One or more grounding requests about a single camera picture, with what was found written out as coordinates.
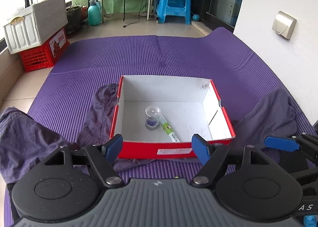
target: purple yoga mat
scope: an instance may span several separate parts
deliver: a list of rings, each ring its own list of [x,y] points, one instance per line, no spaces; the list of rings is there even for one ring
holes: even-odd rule
[[[231,120],[241,120],[260,98],[281,81],[242,41],[225,28],[203,38],[129,36],[82,40],[71,44],[49,74],[29,115],[45,127],[75,141],[93,93],[102,85],[118,83],[121,75],[152,74],[213,79]],[[293,101],[298,134],[314,134]],[[268,150],[278,161],[277,151]],[[191,179],[197,163],[154,161],[119,174],[139,178]],[[5,226],[11,216],[5,200]]]

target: label sticker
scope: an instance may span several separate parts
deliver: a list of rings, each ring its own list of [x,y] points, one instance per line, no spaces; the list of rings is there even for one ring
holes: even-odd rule
[[[180,149],[158,149],[157,155],[187,155],[191,153],[192,148]]]
[[[50,48],[54,58],[59,53],[60,49],[63,47],[65,43],[66,38],[64,35],[64,31],[62,29],[50,40]]]

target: electrical cable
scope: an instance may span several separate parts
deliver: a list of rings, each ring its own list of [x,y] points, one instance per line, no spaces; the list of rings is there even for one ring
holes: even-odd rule
[[[138,13],[138,21],[136,21],[134,23],[139,23],[140,17],[144,17],[144,16],[140,15],[142,7],[143,7],[143,0],[141,1],[141,6],[140,6],[140,9],[139,9],[139,13]],[[126,28],[128,25],[131,25],[131,24],[134,24],[134,23],[126,24],[126,25],[123,26],[123,28]]]

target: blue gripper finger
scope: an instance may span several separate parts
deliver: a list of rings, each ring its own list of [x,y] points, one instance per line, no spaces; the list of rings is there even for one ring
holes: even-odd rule
[[[106,160],[112,165],[120,154],[123,146],[122,135],[116,134],[106,144],[102,146],[102,153]]]
[[[317,220],[314,215],[305,215],[304,216],[304,227],[316,227]]]
[[[299,150],[299,144],[294,138],[278,138],[269,136],[265,138],[265,145],[270,148],[275,148],[287,152]]]
[[[199,161],[204,165],[210,159],[209,155],[209,143],[206,142],[198,134],[192,136],[191,141],[192,150],[198,157]]]

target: toothpaste tube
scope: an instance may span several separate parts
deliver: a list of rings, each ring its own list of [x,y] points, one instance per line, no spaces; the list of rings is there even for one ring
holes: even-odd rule
[[[166,121],[164,116],[160,115],[158,117],[159,124],[163,128],[163,130],[167,133],[167,135],[170,137],[173,143],[180,143],[179,138],[175,135],[172,128],[169,126],[169,123]]]

